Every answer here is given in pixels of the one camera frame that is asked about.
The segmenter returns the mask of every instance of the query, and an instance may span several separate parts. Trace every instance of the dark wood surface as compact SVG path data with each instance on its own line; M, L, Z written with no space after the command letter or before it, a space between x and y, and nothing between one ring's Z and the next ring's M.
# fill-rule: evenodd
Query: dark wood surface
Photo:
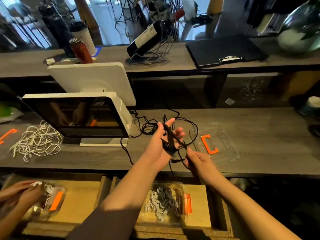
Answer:
M175 114L169 110L143 110L139 115L148 119L162 120ZM303 174L320 175L319 140L307 131L307 121L297 115L292 108L234 108L234 109L190 109L180 110L185 117L199 127L209 130L212 123L218 123L229 136L240 158L234 162L218 165L223 173L262 173L262 174ZM0 167L22 168L58 168L58 169L94 169L129 170L131 164L122 148L79 147L62 145L61 152L45 157L33 156L29 163L22 156L13 158L8 149L20 138L26 128L38 124L35 114L26 114L11 123L0 125L0 134L10 129L18 132L5 138L0 145ZM189 132L191 126L178 121ZM131 135L137 135L133 125ZM130 138L128 151L132 161L136 162L146 148L150 136L142 135ZM187 172L181 164L172 164L173 171Z
M237 62L231 64L224 64L221 66L210 67L212 71L219 71L238 68L265 68L265 67L279 67L279 70L273 69L269 72L282 72L281 66L300 66L295 70L287 70L287 72L298 70L318 70L319 68L312 67L311 69L304 65L319 65L320 64L320 50L311 52L301 56L291 56L281 51L278 47L275 38L254 38L251 39L254 44L262 49L263 52L269 55L266 61L250 61ZM192 61L185 42L174 43L170 52L167 55L167 60L162 63L151 65L128 65L126 59L129 58L126 45L103 47L97 60L94 62L121 62L124 64L127 73L135 72L166 72L173 71L170 76L174 76L176 71L196 71L194 62ZM44 51L25 51L15 53L0 54L0 78L5 77L25 77L25 76L48 76L47 66L43 64L46 58L55 55L63 54L63 50L44 50ZM257 70L242 70L240 73L259 72Z

